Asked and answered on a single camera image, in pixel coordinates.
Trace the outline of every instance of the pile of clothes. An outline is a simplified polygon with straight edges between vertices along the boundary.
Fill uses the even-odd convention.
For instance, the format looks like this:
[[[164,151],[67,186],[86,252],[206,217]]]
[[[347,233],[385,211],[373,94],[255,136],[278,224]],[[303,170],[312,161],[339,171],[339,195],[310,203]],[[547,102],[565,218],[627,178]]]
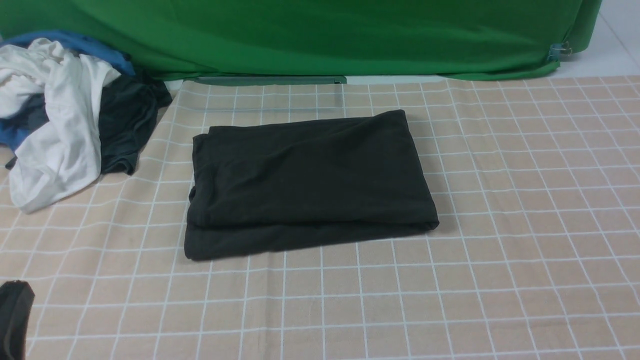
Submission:
[[[128,55],[68,31],[0,43],[0,144],[13,203],[23,212],[82,190],[100,174],[131,175],[172,101]]]

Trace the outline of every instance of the white grid line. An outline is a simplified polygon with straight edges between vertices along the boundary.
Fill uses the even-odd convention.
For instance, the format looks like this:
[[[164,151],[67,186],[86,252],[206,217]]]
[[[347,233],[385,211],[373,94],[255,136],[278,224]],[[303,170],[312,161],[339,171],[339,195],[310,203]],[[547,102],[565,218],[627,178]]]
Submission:
[[[178,94],[176,95],[175,98],[175,102],[179,102],[180,101],[180,97],[181,94],[180,92],[178,92]],[[173,111],[173,120],[172,120],[172,126],[169,130],[169,137],[171,137],[171,134],[173,133],[173,123],[175,123],[175,117],[176,117],[177,111]],[[166,149],[164,150],[164,158],[166,159],[167,155],[169,154],[169,146],[166,147]],[[158,179],[158,184],[161,182],[160,179],[162,179],[162,176],[164,174],[164,169],[165,169],[165,163],[162,164],[162,167],[160,169],[160,176]],[[158,186],[156,188],[156,192],[154,194],[154,200],[157,199],[157,195],[158,195],[158,191],[160,189],[160,186]],[[153,215],[153,210],[154,210],[154,205],[151,205],[151,210],[149,211],[149,216],[147,218],[147,225],[145,226],[145,230],[144,230],[144,235],[142,238],[142,243],[140,244],[140,247],[144,247],[145,245],[145,241],[147,240],[147,231],[148,231],[148,226],[151,223],[151,216]],[[134,266],[134,270],[133,270],[133,274],[136,274],[138,272],[138,267],[140,265],[140,257],[142,256],[142,252],[140,252],[138,254],[138,257],[136,258],[136,264]],[[175,268],[175,259],[172,265],[172,269]],[[119,335],[120,335],[120,331],[122,330],[122,323],[124,322],[124,318],[125,315],[127,314],[127,305],[129,304],[130,300],[131,300],[131,293],[133,292],[133,286],[134,286],[134,279],[131,279],[131,283],[129,284],[129,290],[127,292],[127,298],[125,300],[124,303],[124,308],[122,309],[122,315],[120,316],[120,321],[118,323],[118,330],[116,332],[116,340],[113,342],[113,348],[111,349],[111,355],[110,355],[110,359],[113,360],[113,357],[115,355],[116,349],[118,348],[118,340],[119,340]],[[171,281],[169,282],[169,285],[167,286],[167,293],[171,290]],[[159,326],[159,331],[161,331],[162,329],[162,322],[163,322],[163,317],[164,317],[164,312],[166,311],[166,306],[163,309],[163,313],[162,313],[162,317],[160,319],[160,326]],[[157,344],[158,344],[159,340],[156,340],[156,345],[154,347],[154,356],[157,354]]]
[[[397,96],[397,92],[396,92],[396,101],[398,102],[398,104],[400,104],[400,99],[398,99]],[[391,240],[391,253],[393,255],[394,258],[394,272],[396,273],[396,282],[398,285],[398,291],[400,291],[400,274],[398,273],[398,262],[396,259],[396,243]],[[411,344],[409,342],[409,331],[407,329],[406,326],[406,313],[404,311],[404,300],[402,298],[402,295],[398,295],[398,300],[400,301],[400,312],[402,313],[402,321],[404,323],[403,328],[404,328],[404,341],[406,342],[406,354],[408,356],[411,356]]]
[[[429,115],[428,106],[426,106],[426,109],[427,109],[427,116],[428,116]],[[429,125],[431,126],[431,133],[434,133],[435,129],[433,127],[433,123],[429,123]],[[444,168],[444,163],[442,161],[442,158],[440,158],[440,166]],[[433,252],[431,251],[431,242],[428,240],[428,235],[425,234],[424,239],[427,241],[427,250],[429,251],[429,262],[433,263]],[[445,332],[447,333],[447,342],[449,343],[449,354],[453,356],[453,354],[455,354],[455,352],[453,351],[453,341],[451,340],[451,332],[449,331],[449,322],[447,321],[447,315],[445,314],[445,311],[444,311],[444,302],[442,301],[442,292],[440,291],[440,282],[438,281],[438,274],[436,272],[435,266],[432,266],[431,271],[433,272],[433,279],[435,281],[435,286],[436,286],[436,294],[438,295],[438,302],[440,303],[440,312],[442,314],[442,320],[444,321]],[[398,284],[398,291],[401,291],[400,284]]]
[[[209,107],[209,99],[210,98],[211,98],[211,86],[209,87],[208,94],[207,94],[207,107]],[[205,113],[202,116],[202,128],[200,129],[200,133],[201,134],[205,133],[205,125],[206,125],[206,123],[207,123],[207,114]],[[211,289],[211,274],[212,273],[213,273],[213,261],[211,261],[211,263],[209,263],[209,274],[207,275],[207,289],[205,290],[205,294],[204,294],[204,299],[205,300],[207,300],[209,298],[209,290]],[[204,320],[205,320],[206,316],[207,316],[207,304],[204,304],[202,306],[202,318],[200,319],[200,334],[198,335],[198,347],[196,348],[196,360],[200,359],[200,348],[202,347],[202,332],[204,331]]]

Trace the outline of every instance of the white shirt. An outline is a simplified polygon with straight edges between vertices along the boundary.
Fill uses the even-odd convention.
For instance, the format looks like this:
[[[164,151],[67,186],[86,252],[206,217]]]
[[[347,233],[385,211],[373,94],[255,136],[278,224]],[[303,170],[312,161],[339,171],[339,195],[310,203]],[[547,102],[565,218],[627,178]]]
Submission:
[[[18,160],[9,174],[11,199],[25,213],[72,195],[100,176],[102,88],[118,76],[109,63],[88,55],[78,58],[44,38],[28,49],[0,47],[0,107],[19,109],[31,94],[43,92],[49,118],[15,151]]]

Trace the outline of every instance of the clothing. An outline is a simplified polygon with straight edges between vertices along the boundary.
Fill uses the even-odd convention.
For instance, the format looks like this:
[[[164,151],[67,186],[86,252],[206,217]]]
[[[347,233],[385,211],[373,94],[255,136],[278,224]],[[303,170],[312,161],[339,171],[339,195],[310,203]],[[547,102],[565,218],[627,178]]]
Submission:
[[[44,122],[39,122],[40,113],[44,113],[46,116],[44,94],[31,96],[16,114],[6,119],[0,119],[0,144],[9,146],[15,152],[33,130],[44,124]]]
[[[67,50],[74,50],[81,54],[100,58],[110,63],[114,69],[122,74],[127,74],[129,76],[134,76],[136,74],[133,69],[133,64],[129,61],[130,56],[128,54],[114,50],[94,38],[71,31],[47,30],[18,35],[5,40],[4,42],[0,42],[0,47],[4,45],[28,47],[31,42],[37,38],[47,38],[50,41],[57,41]]]
[[[171,101],[171,94],[164,83],[146,75],[135,78],[121,75],[102,89],[98,119],[101,174],[125,172],[133,175],[138,154],[156,128],[158,110],[171,104]],[[12,124],[18,130],[27,133],[49,121],[42,94],[34,95],[29,103],[30,107],[21,110],[12,119]],[[5,168],[11,170],[15,159],[7,163]]]
[[[28,283],[9,281],[0,286],[0,359],[23,360],[27,325],[35,294]]]
[[[41,38],[28,49],[0,47],[0,74],[10,74],[0,79],[6,80],[0,90],[12,88],[16,76],[34,79],[42,87],[50,120],[15,151],[18,160],[9,174],[13,203],[30,213],[96,180],[102,88],[120,73],[98,58],[77,58],[59,42]],[[15,100],[6,92],[0,95],[0,104]]]
[[[193,139],[184,252],[245,256],[424,233],[438,215],[404,111],[211,127]]]
[[[0,122],[0,144],[9,146],[12,151],[15,151],[30,133],[28,129],[21,129]]]

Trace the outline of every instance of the green cloth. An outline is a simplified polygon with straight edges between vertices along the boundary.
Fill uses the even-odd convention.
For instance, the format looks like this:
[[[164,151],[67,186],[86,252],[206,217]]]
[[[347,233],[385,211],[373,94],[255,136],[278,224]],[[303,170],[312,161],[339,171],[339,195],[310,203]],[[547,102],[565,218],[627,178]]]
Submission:
[[[589,42],[601,0],[10,0],[5,38],[65,29],[155,76],[543,76]]]

